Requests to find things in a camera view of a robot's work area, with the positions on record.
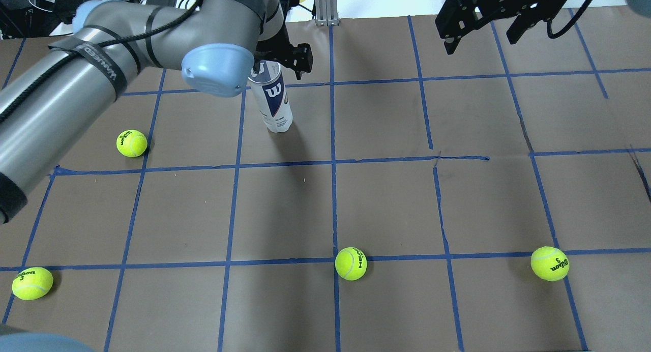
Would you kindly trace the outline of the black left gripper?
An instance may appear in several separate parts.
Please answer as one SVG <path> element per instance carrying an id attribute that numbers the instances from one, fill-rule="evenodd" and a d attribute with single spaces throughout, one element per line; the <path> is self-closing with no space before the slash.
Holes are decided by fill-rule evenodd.
<path id="1" fill-rule="evenodd" d="M 297 46 L 291 44 L 286 22 L 283 20 L 276 34 L 257 42 L 254 66 L 262 60 L 279 62 L 284 67 L 293 69 L 296 79 L 301 80 L 303 74 L 312 72 L 314 58 L 310 44 L 300 43 Z"/>

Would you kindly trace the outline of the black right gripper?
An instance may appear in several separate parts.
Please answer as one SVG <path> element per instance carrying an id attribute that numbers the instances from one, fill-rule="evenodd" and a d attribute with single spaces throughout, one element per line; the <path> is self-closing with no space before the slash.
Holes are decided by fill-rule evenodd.
<path id="1" fill-rule="evenodd" d="M 567 0 L 444 0 L 435 17 L 435 25 L 446 53 L 452 55 L 462 37 L 475 30 L 478 21 L 486 24 L 516 17 L 506 32 L 509 43 L 514 45 L 539 21 L 555 18 L 565 2 Z"/>

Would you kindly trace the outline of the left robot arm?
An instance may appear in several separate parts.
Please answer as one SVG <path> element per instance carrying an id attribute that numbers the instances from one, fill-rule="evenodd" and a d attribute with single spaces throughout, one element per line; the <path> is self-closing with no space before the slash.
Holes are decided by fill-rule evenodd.
<path id="1" fill-rule="evenodd" d="M 2 89 L 2 223 L 146 67 L 181 71 L 193 89 L 235 97 L 260 61 L 297 79 L 312 71 L 293 46 L 280 0 L 196 0 L 188 9 L 88 1 L 74 33 Z"/>

